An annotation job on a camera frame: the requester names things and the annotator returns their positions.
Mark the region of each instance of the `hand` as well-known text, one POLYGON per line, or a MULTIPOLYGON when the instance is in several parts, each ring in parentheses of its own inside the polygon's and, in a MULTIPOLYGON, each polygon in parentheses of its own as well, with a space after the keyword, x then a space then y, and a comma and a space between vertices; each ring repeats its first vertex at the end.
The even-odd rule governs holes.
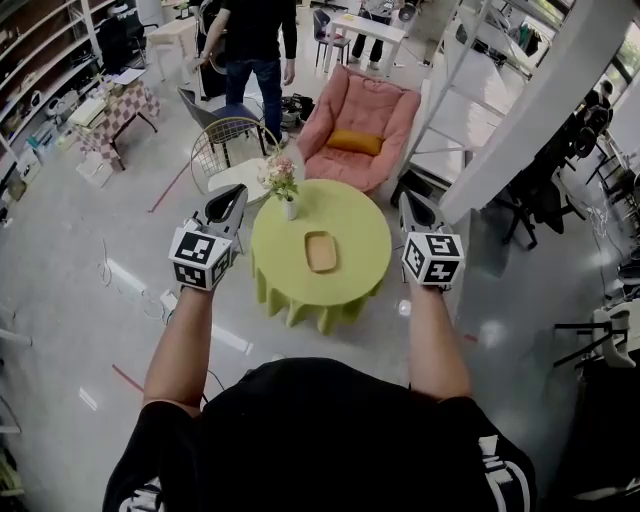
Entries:
POLYGON ((209 59, 206 59, 205 57, 196 57, 191 62, 191 72, 195 73, 198 68, 205 67, 207 64, 209 64, 209 59))
POLYGON ((284 69, 284 85, 291 85, 296 77, 295 59, 287 59, 287 66, 284 69))

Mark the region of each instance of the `man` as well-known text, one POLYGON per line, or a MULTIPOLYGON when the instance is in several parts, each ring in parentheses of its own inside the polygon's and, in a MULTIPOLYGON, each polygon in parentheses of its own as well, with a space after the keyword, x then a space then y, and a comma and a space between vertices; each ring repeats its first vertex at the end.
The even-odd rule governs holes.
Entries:
POLYGON ((282 146, 287 143, 289 136, 280 129, 280 26, 287 59, 284 85, 290 85, 296 76, 298 36, 295 0, 223 0, 220 12, 209 27, 204 50, 196 64, 206 66, 209 63, 211 51, 226 28, 227 104, 242 103, 247 81, 253 71, 262 91, 265 125, 282 146))
POLYGON ((201 411, 214 297, 185 288, 103 511, 535 510, 529 459, 470 398, 440 290, 411 293, 411 389, 328 359, 284 359, 201 411))
POLYGON ((590 112, 594 107, 601 107, 607 111, 608 114, 608 122, 604 128, 600 131, 600 133, 604 132, 611 123, 613 119, 613 109, 611 108, 611 102, 609 98, 613 94, 613 84, 609 82, 609 80, 603 80, 600 84, 600 92, 592 89, 589 93, 584 97, 582 104, 580 105, 580 109, 577 113, 577 119, 580 126, 585 123, 588 124, 588 117, 590 112))
MULTIPOLYGON (((404 0, 361 0, 360 4, 360 17, 389 25, 391 24, 392 12, 395 9, 402 8, 404 6, 404 0)), ((358 34, 356 42, 353 45, 353 50, 351 51, 351 56, 349 57, 349 64, 357 64, 360 62, 360 56, 362 55, 366 39, 367 37, 364 34, 358 34)), ((383 44, 379 39, 376 39, 376 42, 373 43, 371 56, 369 57, 369 67, 371 69, 380 69, 378 62, 380 62, 380 57, 382 57, 383 44)))

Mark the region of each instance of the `wooden tray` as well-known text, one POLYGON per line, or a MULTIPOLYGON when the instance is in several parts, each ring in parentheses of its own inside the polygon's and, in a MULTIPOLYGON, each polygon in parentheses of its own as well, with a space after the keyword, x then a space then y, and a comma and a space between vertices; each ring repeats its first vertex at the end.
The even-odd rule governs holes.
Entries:
POLYGON ((328 272, 338 262, 333 237, 326 231, 309 231, 304 235, 307 264, 312 272, 328 272))

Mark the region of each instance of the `yellow cushion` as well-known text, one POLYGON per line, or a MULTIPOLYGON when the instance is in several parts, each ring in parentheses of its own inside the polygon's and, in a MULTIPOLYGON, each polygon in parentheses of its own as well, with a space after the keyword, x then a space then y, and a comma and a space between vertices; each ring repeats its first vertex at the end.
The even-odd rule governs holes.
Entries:
POLYGON ((378 156, 382 149, 382 137, 369 133, 352 132, 350 130, 335 130, 327 146, 330 148, 353 151, 354 153, 364 153, 366 155, 378 156))

